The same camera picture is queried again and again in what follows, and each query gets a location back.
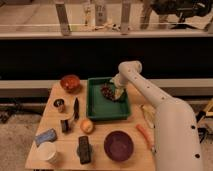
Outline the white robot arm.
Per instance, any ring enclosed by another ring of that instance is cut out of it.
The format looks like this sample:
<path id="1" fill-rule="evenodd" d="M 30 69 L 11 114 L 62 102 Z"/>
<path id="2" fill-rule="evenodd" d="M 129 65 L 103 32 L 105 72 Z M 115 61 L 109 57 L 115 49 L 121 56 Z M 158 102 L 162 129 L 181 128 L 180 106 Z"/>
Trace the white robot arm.
<path id="1" fill-rule="evenodd" d="M 156 171 L 204 171 L 195 112 L 141 75 L 140 61 L 118 65 L 112 78 L 117 88 L 130 82 L 156 109 L 154 157 Z"/>

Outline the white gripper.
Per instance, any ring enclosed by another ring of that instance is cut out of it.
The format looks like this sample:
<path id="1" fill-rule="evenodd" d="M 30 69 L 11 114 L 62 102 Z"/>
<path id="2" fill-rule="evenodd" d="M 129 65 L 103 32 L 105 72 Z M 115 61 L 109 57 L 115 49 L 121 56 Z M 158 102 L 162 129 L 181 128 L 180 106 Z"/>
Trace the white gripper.
<path id="1" fill-rule="evenodd" d="M 114 92 L 114 99 L 115 100 L 120 100 L 122 98 L 122 96 L 124 95 L 124 92 L 125 92 L 125 87 L 120 84 L 119 78 L 120 78 L 120 76 L 118 74 L 116 74 L 110 80 L 110 82 L 113 83 L 114 86 L 115 86 L 115 92 Z"/>

